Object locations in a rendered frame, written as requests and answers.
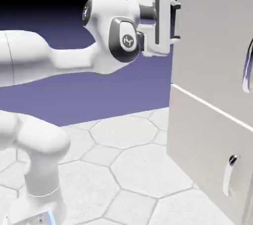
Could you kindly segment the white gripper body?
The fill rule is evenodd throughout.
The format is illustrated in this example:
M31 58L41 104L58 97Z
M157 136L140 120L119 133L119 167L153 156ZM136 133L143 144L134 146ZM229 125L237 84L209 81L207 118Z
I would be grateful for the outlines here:
M170 0L153 0L156 21L143 24L144 50L147 57L167 56L170 52Z

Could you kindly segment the white painted cabinet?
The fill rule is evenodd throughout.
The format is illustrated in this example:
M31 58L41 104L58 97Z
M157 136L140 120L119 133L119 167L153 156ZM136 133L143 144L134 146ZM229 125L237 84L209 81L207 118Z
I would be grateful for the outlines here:
M235 225L253 225L253 0L178 0L167 153Z

